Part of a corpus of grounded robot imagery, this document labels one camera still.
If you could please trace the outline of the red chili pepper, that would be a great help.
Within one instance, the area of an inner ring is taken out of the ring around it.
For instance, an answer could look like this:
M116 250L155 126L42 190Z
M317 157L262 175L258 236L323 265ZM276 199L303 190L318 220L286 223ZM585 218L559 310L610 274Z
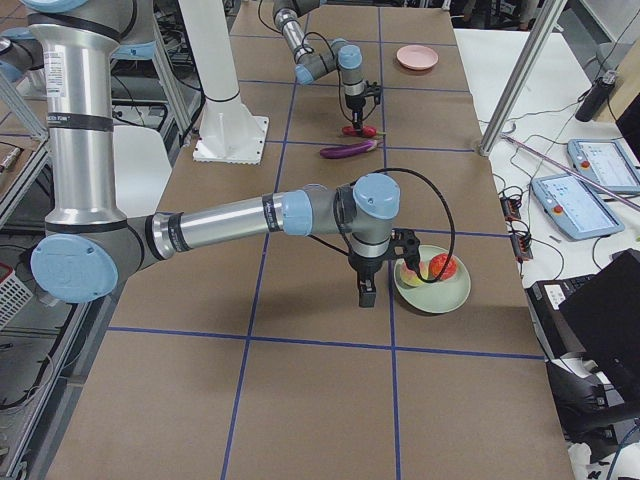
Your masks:
M341 133L343 136L358 137L364 139L381 139L386 135L384 131L380 131L377 128L369 125L363 125L361 128L356 128L352 125L344 126L341 129Z

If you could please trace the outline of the purple eggplant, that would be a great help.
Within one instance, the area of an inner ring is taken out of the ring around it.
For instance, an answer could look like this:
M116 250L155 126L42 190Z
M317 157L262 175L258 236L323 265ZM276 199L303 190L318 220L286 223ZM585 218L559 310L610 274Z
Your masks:
M366 139L359 143L323 148L319 154L325 159L345 159L374 151L377 147L376 139Z

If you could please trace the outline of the yellow pink peach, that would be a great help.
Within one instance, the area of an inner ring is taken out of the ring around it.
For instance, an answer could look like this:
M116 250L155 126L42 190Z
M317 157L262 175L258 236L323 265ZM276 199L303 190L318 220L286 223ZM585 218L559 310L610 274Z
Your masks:
M428 265L424 262L420 262L419 271L420 274L417 274L414 270L410 269L405 262L401 262L398 273L399 281L407 288L424 286L426 284L426 280L429 279Z

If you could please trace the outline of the red yellow pomegranate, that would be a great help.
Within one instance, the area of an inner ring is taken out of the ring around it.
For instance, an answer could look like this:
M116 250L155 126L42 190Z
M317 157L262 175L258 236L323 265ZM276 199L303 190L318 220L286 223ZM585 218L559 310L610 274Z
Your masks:
M454 256L440 253L431 258L428 270L432 279L438 278L440 281L446 281L457 273L458 263Z

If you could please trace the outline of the green plate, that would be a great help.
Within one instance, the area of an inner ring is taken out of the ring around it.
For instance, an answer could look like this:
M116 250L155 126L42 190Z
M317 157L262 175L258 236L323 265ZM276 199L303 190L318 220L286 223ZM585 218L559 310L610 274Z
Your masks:
M422 245L419 247L421 261L429 264L435 255L448 252L441 247L434 245ZM464 263L453 255L458 263L457 273L446 281L438 280L435 283L426 283L424 286L407 288L398 278L400 263L399 259L394 264L394 284L401 297L412 307L427 313L440 314L451 312L461 307L467 300L471 291L471 278Z

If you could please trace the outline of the pink plate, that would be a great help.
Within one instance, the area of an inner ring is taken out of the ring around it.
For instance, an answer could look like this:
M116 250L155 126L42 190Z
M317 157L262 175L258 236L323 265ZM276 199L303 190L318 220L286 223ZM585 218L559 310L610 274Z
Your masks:
M425 45L406 45L396 52L399 64L412 71L426 71L439 62L438 53Z

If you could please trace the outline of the near blue teach pendant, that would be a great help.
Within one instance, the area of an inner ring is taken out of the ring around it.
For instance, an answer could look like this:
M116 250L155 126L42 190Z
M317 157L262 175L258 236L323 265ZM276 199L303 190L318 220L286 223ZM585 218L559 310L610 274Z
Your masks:
M535 178L535 198L556 226L572 240L622 232L624 224L583 182L569 174Z

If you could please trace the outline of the blue teach pendant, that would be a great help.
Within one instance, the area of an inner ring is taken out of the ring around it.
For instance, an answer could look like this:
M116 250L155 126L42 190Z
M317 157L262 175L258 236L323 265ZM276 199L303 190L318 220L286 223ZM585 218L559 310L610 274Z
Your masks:
M572 240L622 232L624 224L583 182L569 174L535 178L535 198L556 226Z
M567 152L577 173L614 193L639 193L639 164L619 140L574 139Z

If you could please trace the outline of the white chair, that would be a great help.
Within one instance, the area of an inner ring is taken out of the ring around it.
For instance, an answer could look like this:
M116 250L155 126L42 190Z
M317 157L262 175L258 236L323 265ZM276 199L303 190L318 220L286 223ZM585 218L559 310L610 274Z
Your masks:
M116 125L113 143L118 208L128 217L155 213L172 172L160 133Z

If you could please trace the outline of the black laptop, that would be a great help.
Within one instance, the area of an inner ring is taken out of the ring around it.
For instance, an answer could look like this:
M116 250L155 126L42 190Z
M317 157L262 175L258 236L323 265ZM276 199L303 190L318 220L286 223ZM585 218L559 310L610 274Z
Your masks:
M526 289L548 354L594 361L626 400L639 398L639 252L600 272L537 281Z

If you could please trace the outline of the black water bottle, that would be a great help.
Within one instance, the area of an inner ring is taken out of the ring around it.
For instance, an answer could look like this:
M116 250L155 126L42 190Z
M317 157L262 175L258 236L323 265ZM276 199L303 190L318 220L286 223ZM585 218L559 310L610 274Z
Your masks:
M609 99L616 86L617 78L618 72L613 69L607 70L599 76L582 99L582 103L574 115L575 119L580 122L592 120Z

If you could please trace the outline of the far blue teach pendant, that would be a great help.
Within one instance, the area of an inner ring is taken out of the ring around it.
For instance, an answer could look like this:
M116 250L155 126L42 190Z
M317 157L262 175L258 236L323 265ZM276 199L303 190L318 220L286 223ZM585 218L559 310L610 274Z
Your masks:
M619 140L574 139L567 152L577 173L614 193L639 193L639 164Z

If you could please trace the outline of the aluminium frame post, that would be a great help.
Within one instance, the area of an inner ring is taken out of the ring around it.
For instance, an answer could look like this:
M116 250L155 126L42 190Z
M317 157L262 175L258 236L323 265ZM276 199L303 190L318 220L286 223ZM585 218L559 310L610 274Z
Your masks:
M542 11L535 20L533 29L516 61L506 86L478 145L478 153L488 157L511 114L526 80L535 66L546 42L563 12L567 0L545 1Z

